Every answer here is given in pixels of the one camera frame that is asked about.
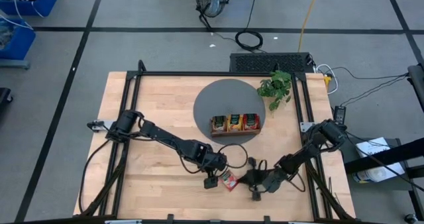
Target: wooden table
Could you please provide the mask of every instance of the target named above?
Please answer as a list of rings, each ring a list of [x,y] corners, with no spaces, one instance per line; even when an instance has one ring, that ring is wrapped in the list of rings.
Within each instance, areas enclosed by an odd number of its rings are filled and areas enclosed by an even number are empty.
[[[121,102],[125,72],[109,74],[99,119],[116,120]],[[197,94],[208,84],[232,77],[208,76],[143,76],[138,95],[136,110],[141,111],[145,119],[159,127],[181,137],[197,139],[210,143],[214,150],[221,145],[211,142],[196,127],[193,118],[193,104]],[[253,87],[258,87],[261,77],[236,77]],[[331,118],[329,99],[321,74],[307,74],[310,100],[315,121]],[[299,83],[302,104],[303,97]],[[295,153],[301,148],[295,103],[293,99],[281,104],[273,113],[266,109],[266,120],[259,135],[243,144],[249,156],[266,159],[273,165],[283,155]],[[105,141],[105,133],[95,133],[91,142],[90,154]],[[83,204],[86,208],[103,187],[111,144],[106,146],[92,159],[83,190]],[[237,166],[244,162],[244,152],[240,147],[228,147],[225,154],[230,164]],[[347,213],[354,216],[354,208],[346,179],[342,157],[339,151],[322,155],[325,175],[331,177],[333,193],[336,193]],[[187,163],[187,167],[196,167]],[[236,176],[246,173],[248,167],[232,170]],[[307,180],[304,166],[299,172]],[[121,219],[166,219],[172,213],[175,219],[221,219],[221,220],[263,220],[269,215],[273,221],[312,221],[311,203],[308,190],[297,191],[289,183],[283,182],[281,188],[273,194],[262,194],[262,201],[251,200],[251,193],[244,184],[239,184],[229,192],[222,184],[217,188],[205,190],[205,173],[189,174],[181,163],[175,150],[157,142],[131,141],[125,180],[121,196],[118,218]],[[293,182],[301,185],[299,178]],[[112,188],[109,200],[113,199]],[[320,213],[323,215],[321,195]],[[110,213],[112,201],[108,201]]]

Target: power cord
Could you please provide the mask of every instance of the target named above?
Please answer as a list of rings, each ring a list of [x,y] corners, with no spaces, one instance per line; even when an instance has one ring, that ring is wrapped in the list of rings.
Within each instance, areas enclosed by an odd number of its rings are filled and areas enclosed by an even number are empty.
[[[297,185],[295,185],[290,178],[287,179],[287,182],[289,182],[289,184],[291,184],[295,189],[299,190],[299,192],[306,192],[306,186],[305,186],[305,182],[303,181],[302,176],[300,176],[299,172],[296,172],[296,176],[299,177],[300,182],[302,183],[303,188],[300,189]]]
[[[358,139],[358,140],[361,140],[362,142],[367,142],[368,144],[371,144],[372,146],[386,146],[386,147],[394,148],[394,146],[389,145],[389,144],[380,144],[380,143],[377,143],[377,142],[374,142],[374,141],[362,139],[362,138],[360,138],[360,137],[358,137],[358,136],[356,136],[356,135],[354,135],[354,134],[352,134],[348,131],[345,131],[345,133],[356,138],[356,139]]]
[[[386,79],[386,78],[397,78],[397,77],[400,77],[402,75],[405,75],[405,74],[400,74],[400,75],[394,75],[394,76],[382,76],[382,77],[375,77],[375,78],[359,78],[359,77],[353,75],[352,72],[349,71],[349,69],[347,69],[345,67],[342,67],[342,66],[336,67],[336,68],[333,68],[333,71],[337,70],[337,69],[343,69],[343,70],[347,71],[353,78],[358,79],[358,80],[379,80],[379,79]]]
[[[240,32],[236,33],[236,36],[235,36],[236,43],[241,48],[243,48],[244,50],[247,50],[249,52],[254,52],[255,50],[260,49],[262,47],[262,45],[264,44],[264,38],[262,37],[262,35],[259,32],[247,30],[247,28],[249,27],[249,24],[250,24],[250,20],[252,18],[252,12],[253,12],[254,2],[255,1],[256,0],[253,0],[253,2],[252,2],[252,7],[250,8],[249,20],[247,21],[246,28],[243,31],[240,31]],[[245,34],[245,33],[251,34],[251,35],[255,36],[256,38],[258,38],[259,39],[259,43],[257,45],[255,45],[255,46],[249,46],[247,44],[243,44],[242,42],[240,42],[239,36],[242,35],[242,34]]]
[[[350,99],[348,99],[347,101],[344,101],[340,104],[340,106],[347,106],[351,103],[355,103],[361,99],[364,99],[365,97],[368,97],[369,95],[373,94],[374,92],[379,91],[380,89],[384,88],[384,87],[388,87],[390,85],[395,84],[398,81],[402,81],[403,79],[405,79],[407,77],[408,73],[400,75],[398,77],[396,77],[395,79],[392,79],[388,82],[384,82],[376,87],[373,87],[371,89],[369,89],[368,91],[365,91],[364,93],[357,95],[356,97],[352,97]]]
[[[219,174],[219,176],[218,177],[220,177],[223,173],[225,173],[225,171],[228,169],[228,168],[234,168],[234,169],[239,169],[239,168],[243,168],[243,167],[245,167],[246,166],[246,164],[247,164],[247,162],[248,162],[248,153],[247,153],[247,150],[245,149],[245,147],[243,147],[243,145],[241,145],[241,144],[235,144],[235,143],[232,143],[232,144],[226,144],[226,145],[224,145],[223,147],[221,147],[219,150],[218,150],[218,153],[221,153],[221,151],[222,150],[224,150],[225,148],[227,148],[227,147],[230,147],[230,146],[239,146],[240,148],[242,148],[243,149],[243,151],[244,151],[244,153],[246,154],[246,159],[245,159],[245,161],[244,161],[244,163],[242,164],[242,165],[240,165],[240,166],[232,166],[232,165],[230,165],[230,164],[228,164],[227,163],[227,165],[226,165],[226,167],[225,167],[225,170],[221,173],[221,174]],[[202,167],[200,167],[198,170],[196,170],[196,171],[191,171],[191,170],[189,170],[188,168],[187,168],[187,166],[184,164],[184,161],[183,161],[183,158],[181,157],[181,155],[179,155],[180,156],[180,160],[181,160],[181,164],[182,164],[182,166],[184,167],[184,169],[188,172],[188,173],[190,173],[190,174],[196,174],[196,173],[198,173],[198,172],[200,172],[200,171],[202,171],[202,169],[204,169],[204,167],[206,167],[207,165],[209,165],[210,163],[212,163],[214,160],[211,160],[211,161],[209,161],[208,163],[206,163],[206,164],[204,164]]]
[[[309,16],[311,15],[311,11],[314,4],[315,4],[315,0],[312,0],[311,4],[309,5],[309,9],[307,10],[306,18],[303,22],[302,29],[300,31],[300,39],[299,39],[299,46],[297,47],[297,52],[300,52],[300,48],[302,47],[303,32],[305,31],[306,23]]]
[[[99,152],[102,148],[104,148],[109,141],[110,140],[106,140],[101,146],[99,146],[99,148],[96,148],[94,152],[90,154],[90,156],[87,159],[87,162],[85,163],[84,169],[82,171],[82,179],[81,179],[81,185],[79,187],[79,196],[78,196],[78,207],[80,210],[79,212],[81,213],[84,211],[83,204],[82,204],[82,191],[84,188],[85,173],[87,172],[88,164],[90,163],[94,155],[97,154],[97,152]]]
[[[350,141],[350,143],[352,143],[352,145],[355,146],[355,148],[365,154],[367,157],[370,157],[374,162],[376,162],[378,165],[383,166],[384,168],[387,168],[390,172],[394,173],[397,177],[401,178],[403,181],[407,182],[408,184],[411,184],[413,187],[417,188],[418,190],[424,192],[424,188],[422,188],[421,186],[418,186],[417,184],[414,184],[413,182],[409,181],[408,179],[402,177],[401,174],[399,174],[398,172],[396,172],[395,170],[392,170],[391,168],[389,168],[387,165],[383,164],[381,161],[379,161],[377,158],[367,154],[366,152],[362,151],[360,148],[358,148],[349,138],[349,136],[347,136],[347,139]]]
[[[326,64],[321,64],[321,65],[319,65],[319,66],[317,66],[317,71],[320,71],[322,74],[324,74],[319,68],[321,68],[321,67],[323,67],[323,66],[325,66],[325,67],[327,67],[328,69],[329,69],[329,71],[331,72],[331,74],[333,75],[333,78],[334,78],[334,81],[336,82],[336,88],[335,89],[333,89],[332,91],[330,91],[330,92],[327,92],[327,95],[330,95],[330,94],[333,94],[334,92],[336,92],[337,91],[337,89],[339,88],[339,83],[338,83],[338,81],[337,81],[337,78],[336,78],[336,75],[334,74],[334,72],[333,72],[333,70],[330,68],[330,66],[328,66],[328,65],[326,65]]]

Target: blue container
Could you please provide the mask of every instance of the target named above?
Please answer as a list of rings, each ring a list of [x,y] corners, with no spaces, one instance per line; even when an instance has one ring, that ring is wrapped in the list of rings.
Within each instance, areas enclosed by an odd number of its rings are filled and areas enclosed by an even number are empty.
[[[10,19],[20,25],[26,26],[22,19]],[[16,26],[11,41],[6,47],[0,50],[0,58],[13,59],[13,60],[24,60],[32,42],[35,39],[35,32],[29,28],[23,28]]]
[[[17,1],[19,13],[21,15],[36,15],[39,16],[37,11],[43,16],[48,16],[53,9],[57,0],[36,0],[34,6],[30,1]],[[17,15],[15,2],[13,0],[0,1],[0,9],[8,15]]]

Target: potted plant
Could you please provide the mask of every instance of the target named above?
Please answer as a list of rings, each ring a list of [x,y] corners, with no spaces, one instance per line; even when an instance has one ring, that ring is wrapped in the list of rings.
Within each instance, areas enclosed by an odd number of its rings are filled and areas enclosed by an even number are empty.
[[[275,97],[275,100],[270,104],[270,110],[273,111],[278,108],[282,99],[289,102],[292,76],[279,70],[270,72],[270,74],[271,79],[260,81],[260,87],[257,91],[262,97]]]

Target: gray circular mat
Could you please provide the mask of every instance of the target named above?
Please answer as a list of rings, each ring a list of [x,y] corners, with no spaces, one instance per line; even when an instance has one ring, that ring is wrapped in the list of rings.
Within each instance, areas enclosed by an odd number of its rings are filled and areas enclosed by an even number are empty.
[[[199,130],[219,144],[242,144],[255,135],[212,137],[210,119],[216,115],[256,113],[260,126],[265,122],[265,105],[256,89],[246,82],[223,79],[203,88],[194,102],[193,116]]]

